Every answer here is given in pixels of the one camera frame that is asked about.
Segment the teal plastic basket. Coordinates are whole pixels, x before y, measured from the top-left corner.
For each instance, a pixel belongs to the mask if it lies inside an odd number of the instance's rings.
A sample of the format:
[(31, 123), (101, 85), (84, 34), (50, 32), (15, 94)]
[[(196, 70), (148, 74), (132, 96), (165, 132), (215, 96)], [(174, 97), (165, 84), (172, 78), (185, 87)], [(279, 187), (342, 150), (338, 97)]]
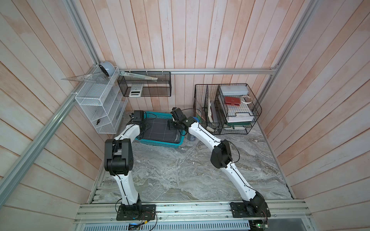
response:
[(178, 148), (184, 141), (184, 132), (172, 127), (172, 122), (170, 113), (145, 111), (145, 129), (136, 140), (147, 145)]

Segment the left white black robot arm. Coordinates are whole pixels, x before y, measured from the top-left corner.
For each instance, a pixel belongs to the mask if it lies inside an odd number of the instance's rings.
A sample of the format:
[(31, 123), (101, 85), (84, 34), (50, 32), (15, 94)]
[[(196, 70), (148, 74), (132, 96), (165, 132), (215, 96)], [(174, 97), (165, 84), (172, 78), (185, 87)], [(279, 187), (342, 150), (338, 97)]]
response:
[(121, 203), (125, 206), (137, 206), (141, 203), (132, 176), (134, 166), (132, 143), (144, 129), (145, 113), (136, 110), (125, 129), (115, 138), (105, 141), (104, 169), (117, 182)]

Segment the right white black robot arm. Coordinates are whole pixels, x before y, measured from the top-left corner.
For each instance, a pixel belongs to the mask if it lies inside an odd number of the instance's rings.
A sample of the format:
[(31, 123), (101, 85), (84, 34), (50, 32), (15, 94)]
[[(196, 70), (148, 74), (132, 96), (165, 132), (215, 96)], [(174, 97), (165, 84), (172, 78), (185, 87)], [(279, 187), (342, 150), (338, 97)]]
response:
[(246, 214), (247, 217), (262, 215), (270, 217), (271, 214), (264, 197), (250, 186), (236, 167), (231, 154), (231, 142), (215, 137), (194, 117), (186, 117), (180, 108), (174, 107), (171, 115), (176, 129), (195, 136), (210, 149), (212, 165), (220, 169), (229, 178), (241, 195), (243, 203), (241, 203), (241, 208), (236, 210)]

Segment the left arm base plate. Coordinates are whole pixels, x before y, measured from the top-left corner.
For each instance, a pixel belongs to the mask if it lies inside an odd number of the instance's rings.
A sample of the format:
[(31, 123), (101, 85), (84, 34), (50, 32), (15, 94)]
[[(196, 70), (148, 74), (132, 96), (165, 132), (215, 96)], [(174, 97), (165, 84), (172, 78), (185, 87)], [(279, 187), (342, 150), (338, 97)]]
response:
[(156, 213), (156, 205), (123, 205), (121, 204), (118, 208), (116, 216), (117, 221), (129, 221), (129, 220), (154, 220)]

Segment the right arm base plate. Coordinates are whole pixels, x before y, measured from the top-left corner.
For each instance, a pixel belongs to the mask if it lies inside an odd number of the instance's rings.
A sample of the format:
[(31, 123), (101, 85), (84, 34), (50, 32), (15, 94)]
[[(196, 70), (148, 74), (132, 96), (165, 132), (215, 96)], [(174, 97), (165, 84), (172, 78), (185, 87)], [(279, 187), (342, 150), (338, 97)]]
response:
[(267, 203), (256, 204), (250, 201), (240, 203), (231, 202), (230, 208), (233, 218), (269, 218), (271, 213)]

